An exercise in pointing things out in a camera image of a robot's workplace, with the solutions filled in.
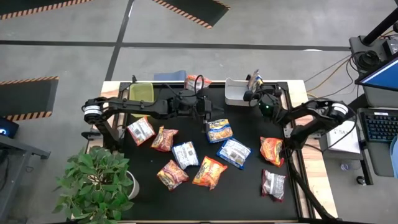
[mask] red snack bag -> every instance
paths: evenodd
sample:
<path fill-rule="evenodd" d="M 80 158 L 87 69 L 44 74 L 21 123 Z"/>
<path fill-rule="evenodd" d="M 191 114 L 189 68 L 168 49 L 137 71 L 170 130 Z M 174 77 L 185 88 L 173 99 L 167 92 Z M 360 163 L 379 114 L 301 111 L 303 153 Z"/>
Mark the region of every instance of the red snack bag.
<path fill-rule="evenodd" d="M 174 190 L 182 182 L 189 179 L 187 173 L 181 170 L 179 166 L 170 160 L 156 175 L 169 190 Z"/>
<path fill-rule="evenodd" d="M 262 170 L 262 196 L 272 195 L 272 198 L 278 202 L 283 201 L 285 193 L 286 176 L 278 175 Z"/>
<path fill-rule="evenodd" d="M 161 126 L 151 147 L 162 152 L 170 152 L 173 145 L 173 136 L 177 133 L 178 130 L 164 129 L 164 126 Z"/>
<path fill-rule="evenodd" d="M 227 167 L 228 166 L 224 166 L 220 162 L 205 156 L 192 183 L 201 186 L 209 186 L 210 190 L 213 190 L 218 183 L 221 173 L 226 170 Z"/>
<path fill-rule="evenodd" d="M 195 91 L 195 80 L 196 79 L 197 79 L 196 75 L 188 75 L 184 82 L 184 88 L 187 90 Z M 211 84 L 211 80 L 208 78 L 204 78 L 204 79 L 205 79 L 205 82 L 203 84 L 203 87 L 206 88 Z M 202 82 L 203 82 L 203 80 L 201 78 L 199 78 L 197 81 L 197 86 L 196 86 L 197 91 L 200 90 Z"/>
<path fill-rule="evenodd" d="M 127 130 L 129 130 L 137 146 L 155 135 L 155 131 L 146 116 L 127 126 Z"/>
<path fill-rule="evenodd" d="M 261 148 L 260 152 L 264 158 L 277 167 L 281 167 L 284 163 L 284 158 L 280 158 L 279 153 L 282 150 L 283 140 L 277 138 L 260 137 Z"/>

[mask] potted plant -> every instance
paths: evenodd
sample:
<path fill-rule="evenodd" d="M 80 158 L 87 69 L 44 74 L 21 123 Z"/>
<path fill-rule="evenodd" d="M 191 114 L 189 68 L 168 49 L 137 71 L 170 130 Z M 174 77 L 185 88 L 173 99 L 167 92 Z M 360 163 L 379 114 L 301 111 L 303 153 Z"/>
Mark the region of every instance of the potted plant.
<path fill-rule="evenodd" d="M 127 170 L 129 159 L 124 154 L 111 154 L 99 146 L 85 154 L 71 156 L 65 175 L 57 183 L 65 193 L 60 195 L 53 213 L 65 211 L 67 218 L 79 223 L 109 224 L 121 219 L 129 210 L 129 200 L 139 191 L 139 184 Z"/>

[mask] white flower pot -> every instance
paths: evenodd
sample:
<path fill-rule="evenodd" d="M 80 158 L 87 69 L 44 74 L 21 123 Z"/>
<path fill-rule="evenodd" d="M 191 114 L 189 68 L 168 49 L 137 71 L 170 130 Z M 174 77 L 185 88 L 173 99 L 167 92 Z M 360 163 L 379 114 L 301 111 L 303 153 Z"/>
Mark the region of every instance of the white flower pot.
<path fill-rule="evenodd" d="M 139 192 L 139 184 L 138 184 L 138 181 L 134 178 L 134 176 L 129 171 L 127 171 L 127 174 L 131 176 L 131 179 L 134 182 L 133 183 L 133 187 L 132 187 L 132 191 L 131 191 L 131 193 L 129 195 L 129 200 L 131 200 L 131 199 L 133 199 L 133 198 L 135 198 L 137 196 L 137 194 Z"/>

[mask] computer monitor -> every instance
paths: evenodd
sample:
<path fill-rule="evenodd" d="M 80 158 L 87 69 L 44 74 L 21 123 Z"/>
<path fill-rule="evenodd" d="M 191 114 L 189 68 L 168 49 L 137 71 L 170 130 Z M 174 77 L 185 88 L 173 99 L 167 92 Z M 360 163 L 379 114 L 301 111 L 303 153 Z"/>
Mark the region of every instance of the computer monitor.
<path fill-rule="evenodd" d="M 398 91 L 398 54 L 392 55 L 376 69 L 360 76 L 355 84 Z"/>

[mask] blue snack bag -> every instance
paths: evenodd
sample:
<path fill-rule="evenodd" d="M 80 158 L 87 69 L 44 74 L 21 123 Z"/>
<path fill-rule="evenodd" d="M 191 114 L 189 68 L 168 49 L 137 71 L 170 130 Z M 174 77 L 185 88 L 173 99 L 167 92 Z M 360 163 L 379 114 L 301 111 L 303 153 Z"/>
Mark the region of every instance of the blue snack bag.
<path fill-rule="evenodd" d="M 224 141 L 233 137 L 231 125 L 228 119 L 219 119 L 207 123 L 207 139 L 210 143 Z"/>
<path fill-rule="evenodd" d="M 217 156 L 220 156 L 224 160 L 232 163 L 239 169 L 243 169 L 244 161 L 251 153 L 250 148 L 244 146 L 235 138 L 228 139 L 223 143 L 217 152 Z"/>

